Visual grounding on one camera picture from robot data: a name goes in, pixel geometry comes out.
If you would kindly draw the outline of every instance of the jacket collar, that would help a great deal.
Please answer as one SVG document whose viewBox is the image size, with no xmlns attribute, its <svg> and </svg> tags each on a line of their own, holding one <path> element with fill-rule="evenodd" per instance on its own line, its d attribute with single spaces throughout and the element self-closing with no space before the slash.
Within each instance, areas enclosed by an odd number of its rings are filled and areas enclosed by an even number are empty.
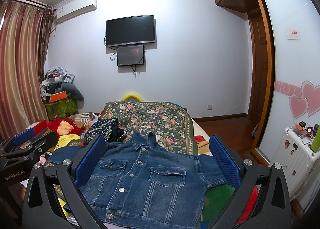
<svg viewBox="0 0 320 229">
<path fill-rule="evenodd" d="M 138 150 L 141 146 L 146 146 L 150 149 L 153 149 L 157 145 L 156 135 L 152 132 L 148 134 L 147 138 L 142 136 L 138 132 L 134 132 L 131 138 L 132 138 L 132 144 L 135 150 Z"/>
</svg>

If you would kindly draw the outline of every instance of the jacket chest pocket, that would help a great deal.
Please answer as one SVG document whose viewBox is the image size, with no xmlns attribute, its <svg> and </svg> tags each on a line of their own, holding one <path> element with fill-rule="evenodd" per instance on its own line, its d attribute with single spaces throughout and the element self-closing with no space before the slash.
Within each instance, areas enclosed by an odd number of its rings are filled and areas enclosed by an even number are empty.
<svg viewBox="0 0 320 229">
<path fill-rule="evenodd" d="M 118 176 L 124 171 L 126 164 L 126 161 L 101 161 L 97 172 L 93 176 Z"/>
<path fill-rule="evenodd" d="M 161 186 L 183 186 L 187 169 L 153 166 L 150 168 L 150 171 L 151 175 L 149 181 L 151 182 L 155 182 Z"/>
</svg>

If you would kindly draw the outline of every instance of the wooden floor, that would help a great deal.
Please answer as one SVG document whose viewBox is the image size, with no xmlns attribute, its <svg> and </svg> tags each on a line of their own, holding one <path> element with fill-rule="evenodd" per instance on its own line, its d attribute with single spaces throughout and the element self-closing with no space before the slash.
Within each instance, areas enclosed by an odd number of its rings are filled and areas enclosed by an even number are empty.
<svg viewBox="0 0 320 229">
<path fill-rule="evenodd" d="M 255 158 L 250 154 L 250 148 L 254 138 L 251 138 L 251 131 L 255 125 L 245 117 L 225 119 L 218 121 L 199 122 L 204 131 L 209 135 L 218 134 L 223 141 L 232 149 L 235 149 L 241 158 Z"/>
</svg>

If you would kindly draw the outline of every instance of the orange box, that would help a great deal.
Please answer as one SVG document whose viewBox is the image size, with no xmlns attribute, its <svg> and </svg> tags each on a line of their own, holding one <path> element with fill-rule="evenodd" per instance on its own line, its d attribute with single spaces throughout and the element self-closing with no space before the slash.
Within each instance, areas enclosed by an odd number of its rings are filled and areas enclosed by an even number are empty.
<svg viewBox="0 0 320 229">
<path fill-rule="evenodd" d="M 64 99 L 64 98 L 67 98 L 67 92 L 62 91 L 62 92 L 51 95 L 50 101 L 55 102 L 55 101 L 58 101 L 58 100 Z"/>
</svg>

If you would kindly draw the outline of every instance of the white air conditioner unit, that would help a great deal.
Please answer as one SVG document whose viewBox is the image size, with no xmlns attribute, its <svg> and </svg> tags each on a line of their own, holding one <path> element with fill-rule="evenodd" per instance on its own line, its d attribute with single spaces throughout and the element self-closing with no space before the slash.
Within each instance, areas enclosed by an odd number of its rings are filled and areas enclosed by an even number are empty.
<svg viewBox="0 0 320 229">
<path fill-rule="evenodd" d="M 76 16 L 97 9 L 97 0 L 73 0 L 57 8 L 57 22 L 62 23 Z"/>
</svg>

